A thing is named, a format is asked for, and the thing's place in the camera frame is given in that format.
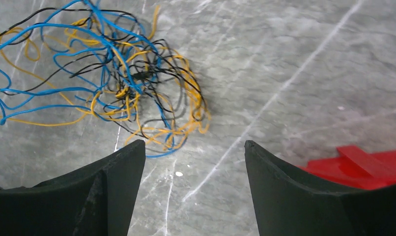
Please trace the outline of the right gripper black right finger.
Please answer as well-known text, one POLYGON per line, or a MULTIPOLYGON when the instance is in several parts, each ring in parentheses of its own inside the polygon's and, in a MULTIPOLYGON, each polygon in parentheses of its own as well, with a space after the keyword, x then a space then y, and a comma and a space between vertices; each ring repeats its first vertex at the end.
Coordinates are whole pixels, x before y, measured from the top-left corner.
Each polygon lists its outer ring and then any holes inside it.
POLYGON ((396 236, 396 184, 365 190, 325 180, 254 141, 245 162, 262 236, 396 236))

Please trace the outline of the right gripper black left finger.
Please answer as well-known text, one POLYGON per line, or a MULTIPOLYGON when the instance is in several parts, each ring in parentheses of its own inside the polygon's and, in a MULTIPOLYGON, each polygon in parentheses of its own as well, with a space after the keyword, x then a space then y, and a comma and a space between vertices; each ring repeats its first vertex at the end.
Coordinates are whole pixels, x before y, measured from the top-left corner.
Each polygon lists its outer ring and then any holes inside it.
POLYGON ((125 236, 145 166, 145 143, 33 187, 0 188, 0 236, 125 236))

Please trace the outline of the red plastic bin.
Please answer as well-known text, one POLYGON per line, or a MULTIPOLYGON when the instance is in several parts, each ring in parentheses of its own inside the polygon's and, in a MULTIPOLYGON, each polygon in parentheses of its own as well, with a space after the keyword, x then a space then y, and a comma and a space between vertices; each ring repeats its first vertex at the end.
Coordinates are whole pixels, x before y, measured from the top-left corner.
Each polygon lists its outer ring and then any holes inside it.
POLYGON ((342 146, 337 151, 337 157, 311 160, 300 168, 325 180, 359 189, 396 184, 396 150, 367 153, 357 146, 342 146))

